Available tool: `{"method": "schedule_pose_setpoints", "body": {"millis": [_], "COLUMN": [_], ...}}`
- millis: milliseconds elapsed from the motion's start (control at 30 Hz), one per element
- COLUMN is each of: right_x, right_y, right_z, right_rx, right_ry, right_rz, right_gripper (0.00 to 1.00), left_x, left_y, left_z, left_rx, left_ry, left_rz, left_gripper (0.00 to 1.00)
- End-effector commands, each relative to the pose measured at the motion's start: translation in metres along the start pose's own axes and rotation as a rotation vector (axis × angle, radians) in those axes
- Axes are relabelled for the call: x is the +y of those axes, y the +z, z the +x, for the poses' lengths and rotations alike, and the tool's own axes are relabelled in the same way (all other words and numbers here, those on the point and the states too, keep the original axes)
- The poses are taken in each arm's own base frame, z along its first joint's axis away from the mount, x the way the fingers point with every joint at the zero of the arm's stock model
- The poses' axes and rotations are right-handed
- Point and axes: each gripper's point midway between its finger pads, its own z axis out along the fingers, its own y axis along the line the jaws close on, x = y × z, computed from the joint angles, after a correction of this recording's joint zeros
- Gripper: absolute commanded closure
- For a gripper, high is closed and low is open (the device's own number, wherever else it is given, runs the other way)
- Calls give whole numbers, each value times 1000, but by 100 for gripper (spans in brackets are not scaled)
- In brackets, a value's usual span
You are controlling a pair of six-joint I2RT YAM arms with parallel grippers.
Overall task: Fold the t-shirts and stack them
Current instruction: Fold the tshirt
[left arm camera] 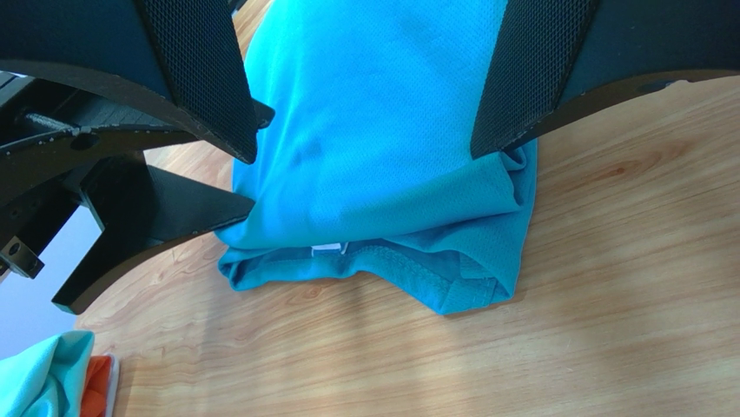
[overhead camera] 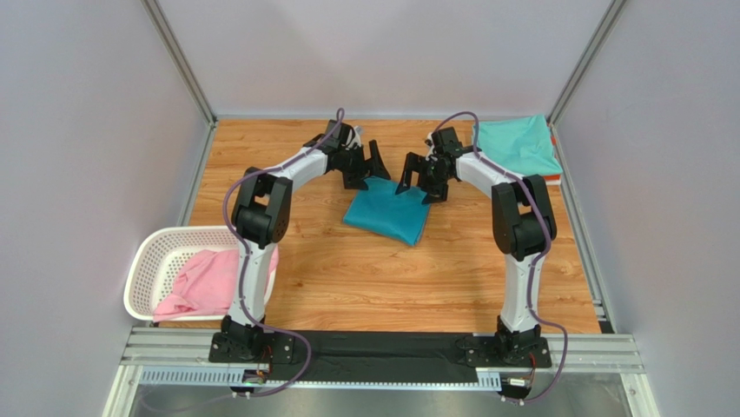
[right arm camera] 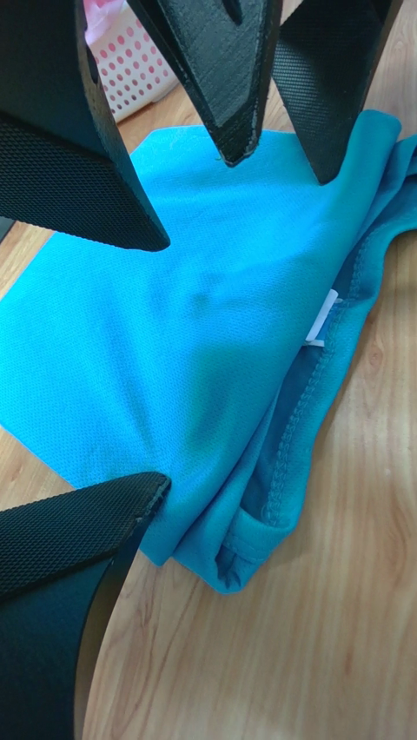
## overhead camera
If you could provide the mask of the teal t shirt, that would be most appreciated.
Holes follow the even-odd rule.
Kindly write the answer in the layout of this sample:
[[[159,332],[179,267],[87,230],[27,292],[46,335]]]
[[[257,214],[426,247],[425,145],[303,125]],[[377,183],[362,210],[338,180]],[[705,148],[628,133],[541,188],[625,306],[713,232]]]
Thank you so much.
[[[350,203],[342,221],[377,235],[415,246],[423,235],[430,206],[424,204],[426,193],[419,188],[396,194],[398,183],[379,177],[365,180]]]

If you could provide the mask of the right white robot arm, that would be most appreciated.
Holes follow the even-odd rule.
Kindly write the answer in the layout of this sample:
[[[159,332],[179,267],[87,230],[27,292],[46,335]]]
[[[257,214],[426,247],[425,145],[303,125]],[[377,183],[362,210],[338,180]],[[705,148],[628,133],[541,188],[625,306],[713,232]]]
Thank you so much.
[[[466,337],[467,359],[474,366],[533,366],[546,348],[537,313],[540,274],[557,235],[545,178],[505,170],[477,145],[463,145],[453,128],[434,130],[426,145],[426,155],[406,155],[396,192],[417,187],[431,204],[446,200],[451,179],[473,185],[491,200],[492,234],[505,257],[505,301],[496,332]]]

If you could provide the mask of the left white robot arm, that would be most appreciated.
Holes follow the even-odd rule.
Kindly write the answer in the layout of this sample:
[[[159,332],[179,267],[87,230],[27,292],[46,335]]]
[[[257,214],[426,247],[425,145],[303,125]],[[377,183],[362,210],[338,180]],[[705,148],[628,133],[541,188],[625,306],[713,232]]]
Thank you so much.
[[[212,340],[214,363],[257,362],[268,357],[275,329],[265,324],[269,264],[288,230],[293,193],[330,171],[342,175],[345,189],[366,190],[367,179],[390,179],[375,140],[361,141],[360,129],[331,120],[324,134],[273,167],[245,171],[228,190],[232,209],[222,213],[240,244],[232,305]]]

